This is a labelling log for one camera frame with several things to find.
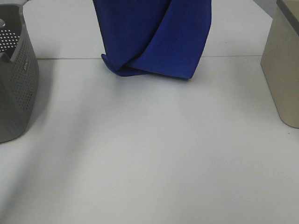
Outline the blue microfibre towel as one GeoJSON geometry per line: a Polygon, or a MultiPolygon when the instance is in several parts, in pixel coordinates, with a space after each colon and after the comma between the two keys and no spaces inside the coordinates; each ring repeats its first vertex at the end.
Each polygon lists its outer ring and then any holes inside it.
{"type": "Polygon", "coordinates": [[[106,66],[121,77],[190,79],[211,27],[209,0],[95,0],[106,66]]]}

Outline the grey perforated laundry basket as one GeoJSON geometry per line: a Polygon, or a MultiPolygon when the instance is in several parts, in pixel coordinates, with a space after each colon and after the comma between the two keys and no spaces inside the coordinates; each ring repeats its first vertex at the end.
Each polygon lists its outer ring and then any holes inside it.
{"type": "Polygon", "coordinates": [[[39,65],[21,4],[1,4],[0,141],[20,137],[27,129],[39,81],[39,65]]]}

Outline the beige plastic bin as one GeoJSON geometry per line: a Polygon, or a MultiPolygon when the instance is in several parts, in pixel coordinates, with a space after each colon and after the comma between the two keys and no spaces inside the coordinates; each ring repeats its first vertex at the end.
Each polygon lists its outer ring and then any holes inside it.
{"type": "Polygon", "coordinates": [[[280,119],[299,127],[299,2],[278,0],[261,67],[280,119]]]}

